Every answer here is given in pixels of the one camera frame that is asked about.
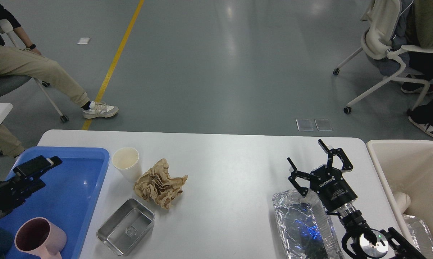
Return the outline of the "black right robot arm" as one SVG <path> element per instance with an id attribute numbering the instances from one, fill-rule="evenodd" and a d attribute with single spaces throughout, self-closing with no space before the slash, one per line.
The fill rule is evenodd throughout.
<path id="1" fill-rule="evenodd" d="M 378 231 L 368 225 L 353 205 L 356 193 L 343 177 L 345 172 L 353 170 L 353 164 L 342 148 L 329 149 L 321 139 L 318 143 L 327 154 L 327 163 L 306 173 L 287 158 L 292 168 L 288 180 L 302 197 L 309 191 L 315 192 L 327 215 L 339 218 L 345 228 L 341 239 L 343 251 L 353 259 L 383 258 L 389 249 L 394 251 L 396 259 L 423 259 L 424 255 L 393 227 Z"/>

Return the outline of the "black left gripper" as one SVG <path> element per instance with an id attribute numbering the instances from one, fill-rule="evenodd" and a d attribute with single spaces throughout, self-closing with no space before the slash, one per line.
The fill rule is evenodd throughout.
<path id="1" fill-rule="evenodd" d="M 0 181 L 0 219 L 23 205 L 33 193 L 45 187 L 46 184 L 39 177 L 60 164 L 62 160 L 58 156 L 45 158 L 41 155 L 16 166 L 13 172 L 19 178 L 36 179 L 11 178 Z"/>

